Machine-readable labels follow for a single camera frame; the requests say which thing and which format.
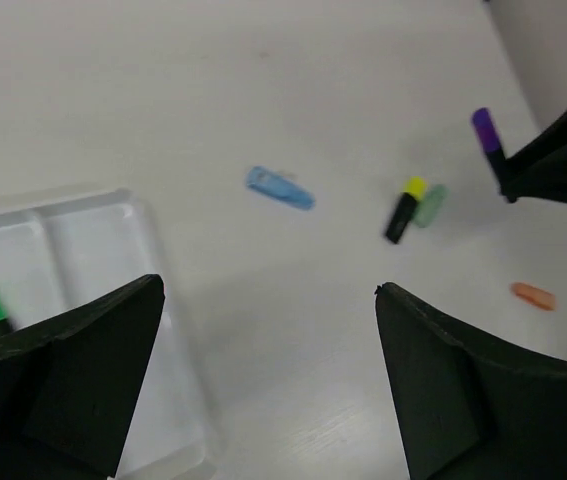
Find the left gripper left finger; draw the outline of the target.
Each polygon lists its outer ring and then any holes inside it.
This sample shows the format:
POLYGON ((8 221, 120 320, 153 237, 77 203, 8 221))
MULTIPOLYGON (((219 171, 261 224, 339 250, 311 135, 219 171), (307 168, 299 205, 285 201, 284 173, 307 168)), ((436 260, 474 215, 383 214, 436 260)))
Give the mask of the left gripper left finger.
POLYGON ((164 302, 148 274, 0 336, 0 479, 116 475, 164 302))

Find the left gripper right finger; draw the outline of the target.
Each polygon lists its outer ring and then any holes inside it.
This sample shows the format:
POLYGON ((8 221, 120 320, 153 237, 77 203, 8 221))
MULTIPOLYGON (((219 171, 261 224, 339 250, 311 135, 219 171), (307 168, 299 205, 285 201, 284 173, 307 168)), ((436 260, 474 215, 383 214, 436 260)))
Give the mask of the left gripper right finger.
POLYGON ((411 478, 567 479, 567 361, 393 283, 375 311, 411 478))

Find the purple cap black highlighter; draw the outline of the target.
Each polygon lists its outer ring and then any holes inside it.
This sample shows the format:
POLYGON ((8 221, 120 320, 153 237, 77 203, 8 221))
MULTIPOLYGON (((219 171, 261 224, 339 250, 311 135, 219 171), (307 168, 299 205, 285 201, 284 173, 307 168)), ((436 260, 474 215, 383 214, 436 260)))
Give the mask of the purple cap black highlighter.
POLYGON ((471 123, 484 157, 498 183, 499 192, 502 192, 510 180, 511 171, 489 109, 483 107, 476 110, 471 116, 471 123))

